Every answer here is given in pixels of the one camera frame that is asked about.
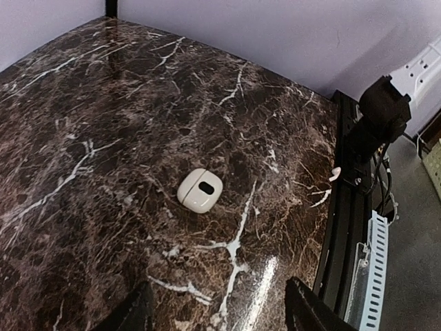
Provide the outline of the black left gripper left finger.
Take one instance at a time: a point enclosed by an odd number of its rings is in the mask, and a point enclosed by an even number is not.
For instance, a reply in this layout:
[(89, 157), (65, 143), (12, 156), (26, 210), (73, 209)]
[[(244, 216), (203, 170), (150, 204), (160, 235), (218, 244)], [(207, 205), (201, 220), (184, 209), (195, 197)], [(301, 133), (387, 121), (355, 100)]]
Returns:
[(147, 281), (131, 291), (114, 310), (115, 330), (153, 330), (152, 289)]

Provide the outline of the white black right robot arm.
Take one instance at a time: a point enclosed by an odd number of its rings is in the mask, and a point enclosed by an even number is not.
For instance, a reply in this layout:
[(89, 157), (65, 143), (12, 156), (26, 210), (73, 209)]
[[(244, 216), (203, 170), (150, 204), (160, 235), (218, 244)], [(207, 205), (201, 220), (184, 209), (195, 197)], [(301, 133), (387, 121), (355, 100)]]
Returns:
[(382, 145), (393, 143), (407, 126), (415, 134), (440, 107), (440, 37), (416, 57), (380, 77), (360, 97), (361, 118), (349, 131), (349, 148), (366, 163)]

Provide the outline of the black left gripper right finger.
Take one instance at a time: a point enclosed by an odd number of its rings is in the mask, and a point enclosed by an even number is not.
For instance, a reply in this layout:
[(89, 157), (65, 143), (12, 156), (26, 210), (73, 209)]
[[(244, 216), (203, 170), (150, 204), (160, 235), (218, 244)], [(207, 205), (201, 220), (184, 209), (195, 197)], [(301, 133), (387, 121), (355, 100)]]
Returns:
[(289, 331), (356, 331), (327, 307), (298, 277), (292, 277), (286, 283), (285, 324)]

